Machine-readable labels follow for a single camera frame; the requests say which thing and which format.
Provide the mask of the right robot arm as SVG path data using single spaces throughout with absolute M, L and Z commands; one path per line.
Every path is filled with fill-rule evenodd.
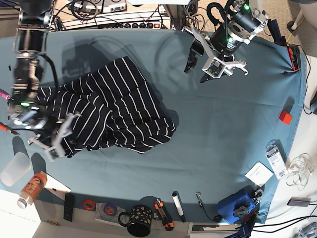
M 66 86 L 59 86 L 55 65 L 46 55 L 55 1 L 21 0 L 19 6 L 8 118 L 21 129 L 33 131 L 35 136 L 29 142 L 49 155 L 70 156 L 71 126 L 79 115 L 69 107 L 77 106 L 79 101 Z

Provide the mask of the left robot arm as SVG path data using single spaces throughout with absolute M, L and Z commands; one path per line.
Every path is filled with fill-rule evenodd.
M 206 11 L 209 20 L 218 28 L 208 36 L 195 27 L 183 27 L 183 32 L 194 37 L 184 72 L 189 73 L 196 66 L 197 55 L 207 54 L 201 83 L 223 75 L 231 76 L 236 68 L 248 75 L 247 63 L 236 60 L 234 53 L 242 44 L 249 44 L 267 25 L 264 1 L 229 0 L 225 6 L 211 2 Z

